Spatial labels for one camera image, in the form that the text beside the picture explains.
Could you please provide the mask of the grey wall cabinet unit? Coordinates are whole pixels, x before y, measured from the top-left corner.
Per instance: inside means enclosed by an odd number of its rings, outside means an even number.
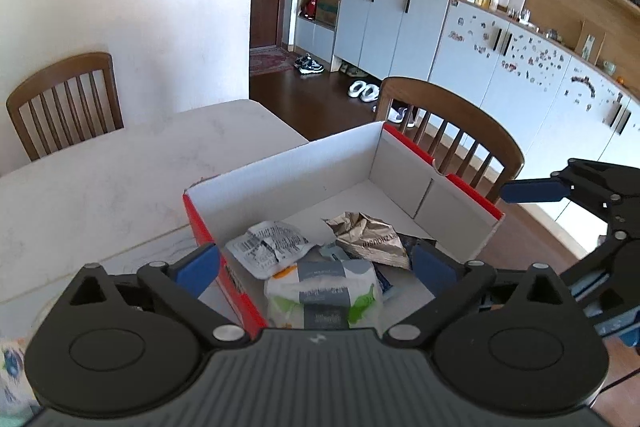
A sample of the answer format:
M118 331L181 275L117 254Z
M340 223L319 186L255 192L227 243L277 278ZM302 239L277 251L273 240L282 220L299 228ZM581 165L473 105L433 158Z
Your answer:
M602 153L639 95L639 0L304 0L295 44L330 66L437 84L498 121L533 174L552 150Z

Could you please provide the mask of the white printed snack wrapper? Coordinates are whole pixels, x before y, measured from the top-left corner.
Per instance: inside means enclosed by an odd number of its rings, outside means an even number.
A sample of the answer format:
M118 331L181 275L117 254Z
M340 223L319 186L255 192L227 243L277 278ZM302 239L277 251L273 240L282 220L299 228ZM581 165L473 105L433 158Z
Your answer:
M268 280L306 256L316 247L285 222L262 221L224 246L252 277Z

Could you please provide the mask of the wooden chair at right side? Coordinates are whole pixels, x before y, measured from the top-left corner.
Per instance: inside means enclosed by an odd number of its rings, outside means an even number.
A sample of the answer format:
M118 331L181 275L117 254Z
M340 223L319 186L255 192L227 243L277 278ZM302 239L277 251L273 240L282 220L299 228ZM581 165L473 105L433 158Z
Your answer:
M523 152L510 133L454 92L422 80L388 77L382 82L375 119L390 117L395 102L407 110L394 128L433 156L439 173L453 173L477 188L490 177L491 165L498 165L486 194L489 202L498 202L503 185L524 167Z

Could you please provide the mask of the blue patterned table mat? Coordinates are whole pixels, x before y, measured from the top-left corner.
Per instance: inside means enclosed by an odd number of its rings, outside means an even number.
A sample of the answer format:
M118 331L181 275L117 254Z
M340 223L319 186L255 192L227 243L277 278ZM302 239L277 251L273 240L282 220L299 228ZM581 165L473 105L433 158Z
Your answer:
M27 340L1 339L0 417L2 426L24 426L39 411L26 377Z

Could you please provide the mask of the cardboard box on shelf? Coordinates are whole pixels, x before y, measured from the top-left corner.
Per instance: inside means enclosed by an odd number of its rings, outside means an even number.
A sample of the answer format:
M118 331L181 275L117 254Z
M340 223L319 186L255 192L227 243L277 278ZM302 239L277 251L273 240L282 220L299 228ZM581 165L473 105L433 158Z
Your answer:
M334 27L337 21L338 7L341 0L317 0L316 20Z

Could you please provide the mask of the red cardboard box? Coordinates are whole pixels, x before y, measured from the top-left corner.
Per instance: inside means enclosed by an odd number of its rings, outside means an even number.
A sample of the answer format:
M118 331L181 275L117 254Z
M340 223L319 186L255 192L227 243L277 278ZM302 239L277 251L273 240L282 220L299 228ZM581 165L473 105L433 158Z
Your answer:
M474 259L502 212L382 122L189 188L198 243L250 335L376 329L420 309Z

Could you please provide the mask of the black sneakers pair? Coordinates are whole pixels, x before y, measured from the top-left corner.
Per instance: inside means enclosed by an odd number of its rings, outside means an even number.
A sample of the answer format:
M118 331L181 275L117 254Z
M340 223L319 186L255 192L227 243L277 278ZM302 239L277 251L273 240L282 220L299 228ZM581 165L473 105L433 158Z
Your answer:
M324 72L324 66L309 54L300 56L295 61L294 67L300 75L318 75Z

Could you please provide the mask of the silver foil bag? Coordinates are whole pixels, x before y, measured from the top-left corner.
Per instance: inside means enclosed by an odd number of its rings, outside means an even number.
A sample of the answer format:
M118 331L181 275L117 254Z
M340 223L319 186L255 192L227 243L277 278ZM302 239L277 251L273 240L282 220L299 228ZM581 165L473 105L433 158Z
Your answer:
M379 265L410 269L410 259L398 233L388 223L353 211L324 219L324 223L333 232L335 243L346 253Z

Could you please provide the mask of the wooden chair at far side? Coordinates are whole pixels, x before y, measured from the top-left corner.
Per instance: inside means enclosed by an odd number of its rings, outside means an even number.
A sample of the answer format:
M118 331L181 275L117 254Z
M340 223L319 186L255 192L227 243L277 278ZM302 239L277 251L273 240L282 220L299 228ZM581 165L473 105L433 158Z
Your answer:
M6 110L32 161L124 127L113 57L64 58L19 84Z

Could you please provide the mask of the black snack packet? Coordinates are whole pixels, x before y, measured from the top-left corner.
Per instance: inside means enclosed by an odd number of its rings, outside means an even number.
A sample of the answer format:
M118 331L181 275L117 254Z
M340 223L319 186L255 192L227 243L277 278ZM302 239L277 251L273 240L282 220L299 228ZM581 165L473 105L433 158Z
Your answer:
M413 252L413 249L416 248L416 246L422 246L422 245L428 244L435 247L437 245L437 242L435 241L435 239L426 239L425 237L416 237L416 236L402 234L402 233L399 233L398 237L400 239L400 243L402 247L404 247L405 252L409 258L413 257L412 252Z

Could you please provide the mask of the white tissue pack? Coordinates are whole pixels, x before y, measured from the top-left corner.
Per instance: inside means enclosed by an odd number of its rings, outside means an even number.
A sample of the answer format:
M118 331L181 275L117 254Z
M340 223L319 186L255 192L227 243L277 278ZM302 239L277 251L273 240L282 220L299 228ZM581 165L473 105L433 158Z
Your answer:
M264 293L277 329L381 328L382 291L367 260L301 261L270 277Z

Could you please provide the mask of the white slippers pair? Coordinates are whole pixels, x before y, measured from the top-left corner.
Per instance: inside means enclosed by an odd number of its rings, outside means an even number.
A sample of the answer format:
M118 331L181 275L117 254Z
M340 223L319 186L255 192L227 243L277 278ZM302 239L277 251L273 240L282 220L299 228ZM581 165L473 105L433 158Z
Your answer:
M372 103L380 96L380 87L364 80L356 80L349 86L347 94L349 98L359 98L363 103Z

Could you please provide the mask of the wooden chair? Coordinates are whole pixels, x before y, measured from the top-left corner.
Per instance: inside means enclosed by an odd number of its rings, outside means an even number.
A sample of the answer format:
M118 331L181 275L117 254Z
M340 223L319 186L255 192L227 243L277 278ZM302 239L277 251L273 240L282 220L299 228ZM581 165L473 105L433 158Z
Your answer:
M64 58L19 84L6 110L32 161L124 127L113 57Z
M491 165L498 165L486 194L489 202L498 202L503 185L524 167L523 152L510 133L454 92L422 80L388 77L382 82L375 119L390 117L395 102L407 110L394 128L433 156L439 173L453 173L477 188L490 177Z

